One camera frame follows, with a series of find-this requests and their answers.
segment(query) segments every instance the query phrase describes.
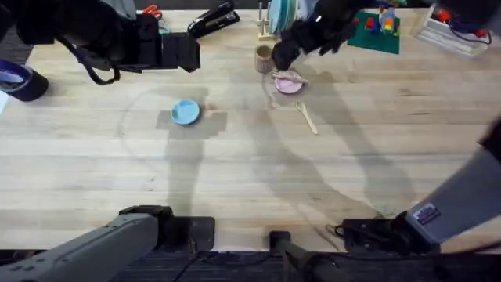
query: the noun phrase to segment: label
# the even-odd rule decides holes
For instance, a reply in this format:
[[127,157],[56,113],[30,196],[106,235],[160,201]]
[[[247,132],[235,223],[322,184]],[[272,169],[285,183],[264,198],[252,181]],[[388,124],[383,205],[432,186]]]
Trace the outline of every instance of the label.
[[417,222],[424,226],[440,216],[440,211],[433,204],[428,203],[414,212],[413,216]]

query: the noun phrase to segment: scissors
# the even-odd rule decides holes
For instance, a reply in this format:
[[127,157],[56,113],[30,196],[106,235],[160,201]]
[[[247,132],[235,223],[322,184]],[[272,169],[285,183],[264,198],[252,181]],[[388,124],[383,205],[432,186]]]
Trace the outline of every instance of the scissors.
[[157,5],[151,5],[148,8],[144,9],[142,13],[149,13],[150,15],[157,18],[157,20],[161,20],[162,12],[157,10]]

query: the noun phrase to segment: blue plate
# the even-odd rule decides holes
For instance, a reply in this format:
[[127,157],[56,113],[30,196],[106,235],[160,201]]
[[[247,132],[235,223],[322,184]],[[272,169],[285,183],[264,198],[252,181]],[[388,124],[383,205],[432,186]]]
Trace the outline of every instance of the blue plate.
[[272,21],[272,33],[276,33],[280,25],[280,16],[282,13],[282,0],[272,0],[269,7],[269,19]]
[[315,5],[319,0],[298,0],[297,18],[306,20],[313,13]]
[[282,24],[279,27],[280,32],[285,31],[289,27],[289,14],[292,10],[292,0],[284,0],[285,1],[285,9],[283,10],[281,20],[283,20]]
[[200,116],[200,106],[191,99],[182,99],[171,110],[171,118],[178,125],[189,125]]

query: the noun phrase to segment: gray robot arm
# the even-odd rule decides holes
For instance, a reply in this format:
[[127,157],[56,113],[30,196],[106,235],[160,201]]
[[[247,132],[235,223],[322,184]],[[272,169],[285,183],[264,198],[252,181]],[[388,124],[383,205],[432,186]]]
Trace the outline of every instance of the gray robot arm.
[[65,244],[0,267],[2,282],[106,282],[161,244],[167,207],[142,206]]
[[501,215],[501,119],[456,174],[407,212],[407,221],[432,244],[441,244]]

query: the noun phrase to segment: tape roll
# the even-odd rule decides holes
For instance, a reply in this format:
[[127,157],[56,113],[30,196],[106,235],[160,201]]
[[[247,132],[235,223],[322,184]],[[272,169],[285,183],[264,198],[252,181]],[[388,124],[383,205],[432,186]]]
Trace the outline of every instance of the tape roll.
[[[2,76],[4,79],[0,81],[10,82],[9,87],[0,87],[0,89],[23,102],[30,102],[40,98],[49,87],[47,78],[44,78],[35,70],[7,60],[0,60],[0,72],[4,74]],[[17,78],[20,78],[21,82],[18,83],[18,81],[13,80]]]

